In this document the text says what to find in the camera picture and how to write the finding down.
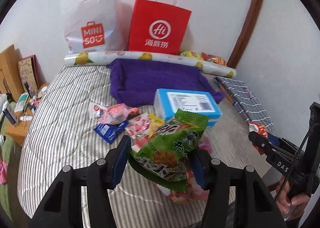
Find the person's right hand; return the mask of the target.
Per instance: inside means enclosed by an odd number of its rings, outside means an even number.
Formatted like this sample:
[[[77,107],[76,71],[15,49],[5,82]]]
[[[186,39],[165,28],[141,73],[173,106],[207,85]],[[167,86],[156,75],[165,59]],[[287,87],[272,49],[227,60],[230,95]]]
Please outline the person's right hand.
[[[310,201],[310,197],[306,194],[296,195],[292,199],[289,199],[287,193],[290,189],[290,184],[287,181],[276,202],[281,214],[288,216],[287,221],[300,218]]]

